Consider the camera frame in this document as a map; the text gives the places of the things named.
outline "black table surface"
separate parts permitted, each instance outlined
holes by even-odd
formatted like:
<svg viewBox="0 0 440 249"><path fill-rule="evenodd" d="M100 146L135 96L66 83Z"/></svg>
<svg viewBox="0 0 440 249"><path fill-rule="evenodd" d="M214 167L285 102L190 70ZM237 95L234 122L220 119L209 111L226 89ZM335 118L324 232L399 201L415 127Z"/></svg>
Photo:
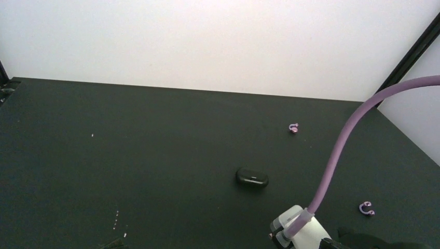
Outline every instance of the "black table surface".
<svg viewBox="0 0 440 249"><path fill-rule="evenodd" d="M274 248L270 222L310 203L360 104L18 80L0 108L0 248L97 248L124 233L130 248ZM238 186L240 167L269 185ZM316 218L332 237L346 226L437 247L439 179L440 167L372 110ZM358 211L366 200L374 217Z"/></svg>

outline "small purple ring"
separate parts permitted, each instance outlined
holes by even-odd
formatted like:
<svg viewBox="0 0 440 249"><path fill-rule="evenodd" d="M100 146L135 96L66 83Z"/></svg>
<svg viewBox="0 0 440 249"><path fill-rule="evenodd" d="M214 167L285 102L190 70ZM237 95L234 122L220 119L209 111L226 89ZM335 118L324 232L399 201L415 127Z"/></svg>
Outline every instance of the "small purple ring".
<svg viewBox="0 0 440 249"><path fill-rule="evenodd" d="M369 201L364 201L361 205L359 205L359 211L361 211L361 213L368 215L368 216L374 216L376 213L374 212L374 210L369 210L369 211L364 211L364 207L368 207L371 206L371 202Z"/></svg>
<svg viewBox="0 0 440 249"><path fill-rule="evenodd" d="M297 123L293 123L293 124L289 125L289 130L292 133L297 133L298 132L298 124Z"/></svg>

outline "white backdrop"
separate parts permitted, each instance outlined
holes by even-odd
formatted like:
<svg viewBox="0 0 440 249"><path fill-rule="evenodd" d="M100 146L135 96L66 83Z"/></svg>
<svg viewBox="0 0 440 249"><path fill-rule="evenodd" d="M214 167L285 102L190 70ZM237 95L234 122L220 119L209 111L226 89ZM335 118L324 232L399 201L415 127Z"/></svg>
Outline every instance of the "white backdrop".
<svg viewBox="0 0 440 249"><path fill-rule="evenodd" d="M357 100L438 0L0 0L9 76Z"/></svg>

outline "purple tube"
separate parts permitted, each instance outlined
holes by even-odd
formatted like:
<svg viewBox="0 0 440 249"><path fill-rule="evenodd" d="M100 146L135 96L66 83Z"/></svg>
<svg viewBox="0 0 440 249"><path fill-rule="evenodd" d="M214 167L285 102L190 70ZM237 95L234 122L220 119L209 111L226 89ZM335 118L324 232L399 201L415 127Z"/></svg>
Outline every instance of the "purple tube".
<svg viewBox="0 0 440 249"><path fill-rule="evenodd" d="M373 108L377 103L399 92L429 86L440 86L440 75L411 79L390 86L374 94L371 98L369 98L357 108L357 110L351 115L351 117L348 119L345 126L341 130L335 147L333 147L333 151L330 154L330 159L328 160L327 167L325 168L324 175L321 179L321 183L319 184L315 197L307 208L310 213L314 214L321 204L322 200L324 199L330 181L332 180L336 164L339 160L339 156L341 155L342 149L348 139L348 136L350 135L354 126L367 113L367 111ZM308 220L301 219L300 215L287 229L284 230L284 235L288 238L292 238L307 222Z"/></svg>

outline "black frame rail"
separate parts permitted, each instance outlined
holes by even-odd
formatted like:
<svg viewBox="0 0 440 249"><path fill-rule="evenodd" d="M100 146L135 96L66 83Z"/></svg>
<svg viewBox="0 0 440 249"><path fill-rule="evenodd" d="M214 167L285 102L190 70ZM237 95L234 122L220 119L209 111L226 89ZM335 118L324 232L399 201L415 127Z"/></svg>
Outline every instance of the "black frame rail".
<svg viewBox="0 0 440 249"><path fill-rule="evenodd" d="M382 86L377 90L377 92L399 83L402 78L408 73L411 67L417 62L417 60L422 56L422 54L427 50L427 48L435 41L435 39L440 34L440 13L434 18L434 20L429 24L428 28L423 32L423 34L417 39L416 43L411 47L411 49L406 53L403 59L399 62L396 68L391 72L388 78L383 82Z"/></svg>
<svg viewBox="0 0 440 249"><path fill-rule="evenodd" d="M8 83L9 77L6 74L5 68L2 65L2 62L0 61L0 84L4 85Z"/></svg>

